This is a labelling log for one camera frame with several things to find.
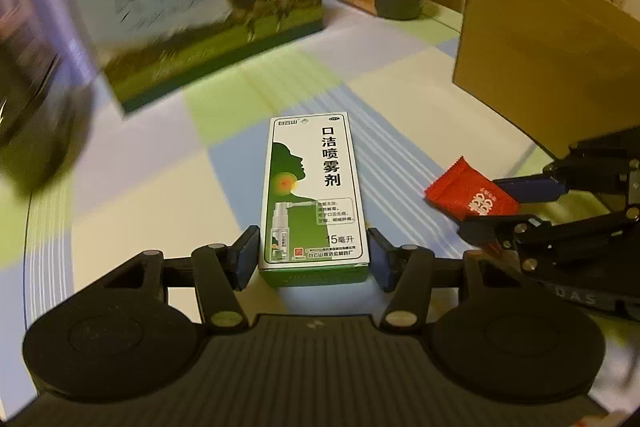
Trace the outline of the green white medicine box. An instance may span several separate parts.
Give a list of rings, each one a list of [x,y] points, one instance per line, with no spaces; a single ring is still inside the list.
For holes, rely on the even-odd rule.
[[[272,287],[355,284],[370,255],[348,115],[270,120],[258,268]]]

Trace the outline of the red snack packet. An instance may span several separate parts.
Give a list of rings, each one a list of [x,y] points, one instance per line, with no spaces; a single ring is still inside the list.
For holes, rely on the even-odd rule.
[[[515,216],[520,204],[472,168],[463,156],[424,190],[425,200],[452,219]]]

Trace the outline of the checkered tablecloth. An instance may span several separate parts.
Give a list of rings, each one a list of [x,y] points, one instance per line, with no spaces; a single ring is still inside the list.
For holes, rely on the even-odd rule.
[[[89,138],[70,172],[34,196],[1,187],[1,413],[35,393],[27,327],[145,249],[183,257],[231,243],[262,211],[269,121],[344,112],[364,217],[392,243],[463,251],[423,192],[457,159],[490,179],[549,158],[452,82],[461,16],[389,22],[333,0],[318,34],[257,55],[124,115],[93,83]]]

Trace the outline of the brown cardboard box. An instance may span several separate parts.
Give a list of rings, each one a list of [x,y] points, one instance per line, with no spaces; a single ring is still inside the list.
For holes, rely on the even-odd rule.
[[[606,0],[465,0],[454,84],[554,157],[639,124],[639,22]]]

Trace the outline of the left dark wrapped bowl stack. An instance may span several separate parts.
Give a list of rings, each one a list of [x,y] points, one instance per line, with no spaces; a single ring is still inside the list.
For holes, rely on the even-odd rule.
[[[30,23],[1,27],[1,178],[27,195],[70,171],[96,97]]]

